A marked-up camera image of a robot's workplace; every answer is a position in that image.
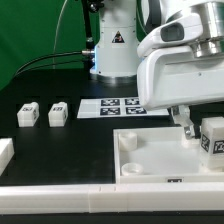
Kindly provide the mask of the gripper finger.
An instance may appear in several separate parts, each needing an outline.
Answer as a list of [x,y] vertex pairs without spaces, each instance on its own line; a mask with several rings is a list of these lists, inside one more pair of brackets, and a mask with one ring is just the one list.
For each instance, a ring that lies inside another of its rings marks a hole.
[[190,109],[186,105],[173,106],[171,108],[172,118],[175,124],[183,127],[185,137],[192,139],[195,137],[194,124],[190,119]]

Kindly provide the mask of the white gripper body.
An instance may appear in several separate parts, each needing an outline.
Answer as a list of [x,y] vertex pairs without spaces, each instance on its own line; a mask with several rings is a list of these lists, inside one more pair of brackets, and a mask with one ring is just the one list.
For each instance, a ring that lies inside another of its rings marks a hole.
[[189,46],[202,33],[200,16],[190,13],[154,29],[140,42],[137,90],[143,108],[224,100],[224,56],[196,58]]

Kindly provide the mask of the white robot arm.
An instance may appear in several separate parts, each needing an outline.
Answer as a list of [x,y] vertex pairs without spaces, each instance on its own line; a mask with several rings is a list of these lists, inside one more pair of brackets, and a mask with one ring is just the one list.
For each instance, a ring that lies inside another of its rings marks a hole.
[[97,0],[100,40],[91,76],[135,79],[140,105],[172,111],[196,136],[190,105],[224,100],[224,0]]

